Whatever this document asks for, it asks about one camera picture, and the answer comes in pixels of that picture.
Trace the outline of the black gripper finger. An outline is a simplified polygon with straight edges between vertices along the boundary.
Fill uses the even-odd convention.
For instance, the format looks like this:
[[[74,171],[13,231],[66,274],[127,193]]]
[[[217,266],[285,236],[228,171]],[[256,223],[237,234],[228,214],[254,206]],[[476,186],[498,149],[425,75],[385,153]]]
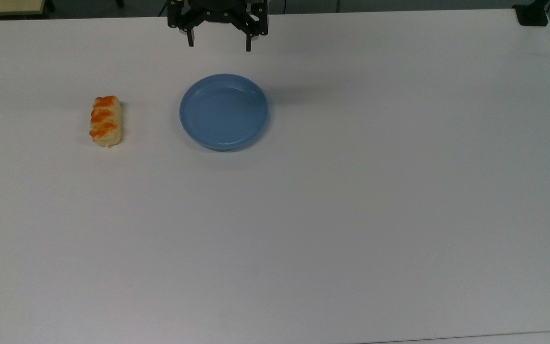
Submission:
[[[269,33],[268,2],[234,2],[231,8],[231,24],[246,35],[246,51],[252,42]]]
[[[206,20],[207,11],[198,1],[168,1],[168,26],[184,33],[194,46],[194,28]]]

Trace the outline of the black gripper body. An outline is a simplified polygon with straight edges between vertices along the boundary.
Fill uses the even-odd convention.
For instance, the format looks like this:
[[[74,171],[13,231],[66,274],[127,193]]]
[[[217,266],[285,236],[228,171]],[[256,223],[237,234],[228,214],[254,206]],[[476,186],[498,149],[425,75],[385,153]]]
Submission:
[[[251,0],[188,0],[187,3],[185,18],[208,22],[248,22],[257,9],[257,2]]]

